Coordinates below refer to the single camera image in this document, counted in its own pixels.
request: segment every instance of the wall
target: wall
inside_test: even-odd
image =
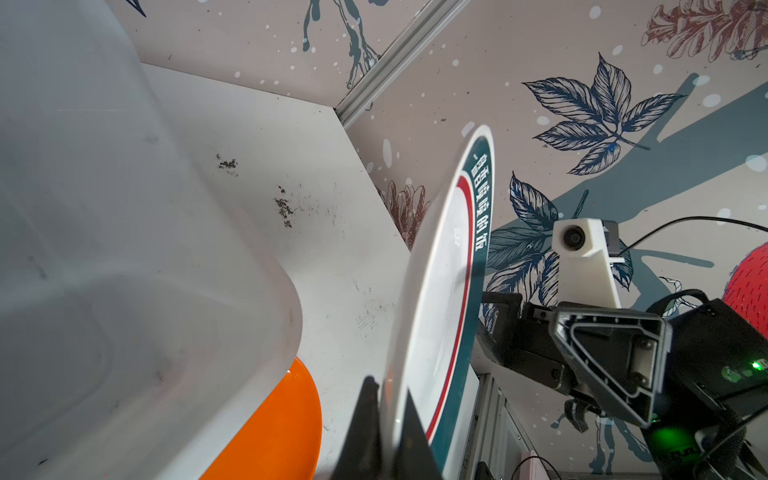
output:
[[[426,4],[421,0],[107,3],[144,63],[331,107]]]
[[[471,2],[348,130],[406,243],[474,124],[497,152],[490,290],[556,301],[558,218],[616,220],[625,243],[692,214],[768,225],[768,3],[680,3]],[[726,300],[765,333],[754,287],[768,283],[767,240],[727,223],[671,227],[614,271],[622,304],[644,310],[680,288],[723,297],[732,282]],[[505,394],[557,468],[655,471],[634,427],[592,417],[578,434],[561,422],[564,397],[509,375]],[[763,458],[765,437],[750,430]]]

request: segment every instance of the leaf illustration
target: leaf illustration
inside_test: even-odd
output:
[[[534,138],[545,141],[558,150],[581,150],[599,144],[608,138],[608,133],[596,124],[562,121]]]
[[[602,172],[610,167],[618,158],[621,147],[616,142],[609,144],[599,144],[592,147],[588,154],[576,165],[569,174],[589,175]]]
[[[629,110],[632,84],[620,68],[609,64],[600,55],[598,72],[594,76],[592,94],[600,103],[603,118],[618,124]]]
[[[523,296],[523,303],[528,302],[541,283],[544,271],[543,253],[532,253],[523,257],[503,270],[499,270],[488,282],[489,292],[516,292]]]
[[[627,112],[622,123],[624,131],[638,131],[658,120],[684,95],[662,94],[646,98]]]
[[[659,278],[661,278],[662,280],[664,280],[667,283],[671,283],[674,286],[675,293],[683,291],[683,283],[680,282],[679,280],[674,279],[674,278],[669,278],[667,276],[660,276]],[[697,308],[695,305],[693,305],[691,302],[689,302],[685,298],[680,297],[680,298],[676,298],[672,302],[672,305],[670,305],[669,308],[667,308],[667,311],[662,313],[661,316],[663,318],[667,318],[668,316],[670,316],[673,313],[677,312],[677,309],[680,308],[681,305],[685,305],[685,306],[687,306],[687,307],[689,307],[691,309]]]
[[[549,235],[523,227],[493,230],[488,245],[488,267],[499,270],[531,253],[538,253]]]
[[[619,250],[624,250],[625,248],[627,248],[627,245],[625,245],[620,238]],[[621,258],[624,259],[624,263],[614,263],[611,265],[611,271],[613,272],[616,281],[619,282],[622,287],[629,290],[629,284],[632,283],[632,273],[634,273],[634,269],[632,268],[632,257],[630,256],[629,250],[622,253]]]
[[[553,114],[585,124],[599,124],[603,121],[598,101],[589,87],[578,80],[558,77],[531,81],[523,85]]]
[[[509,181],[509,200],[520,220],[538,232],[552,230],[558,219],[558,209],[544,194],[521,182],[512,172]]]
[[[541,284],[538,286],[538,301],[543,306],[555,306],[558,303],[558,274],[560,256],[553,250],[544,255],[544,271],[541,272]]]

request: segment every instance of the white plastic container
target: white plastic container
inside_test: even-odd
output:
[[[101,0],[0,2],[0,478],[197,478],[302,316]]]

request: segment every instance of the white dot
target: white dot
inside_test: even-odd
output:
[[[750,155],[746,158],[746,165],[756,172],[764,172],[768,167],[768,161],[762,155]]]
[[[720,98],[720,96],[718,94],[707,95],[701,101],[701,104],[704,107],[714,107],[715,105],[720,103],[720,100],[722,100],[722,99]]]
[[[382,145],[382,157],[384,158],[384,165],[390,168],[392,166],[392,145],[387,138],[384,139],[384,144]]]
[[[730,208],[721,208],[720,211],[717,212],[717,216],[719,218],[730,218]],[[715,222],[718,225],[724,225],[725,222]]]
[[[699,75],[698,77],[694,78],[694,85],[697,87],[700,87],[701,85],[706,85],[710,82],[710,76],[709,75]]]
[[[462,137],[466,137],[467,135],[469,135],[469,132],[472,131],[472,128],[475,128],[474,121],[471,121],[464,126],[464,128],[462,129]]]

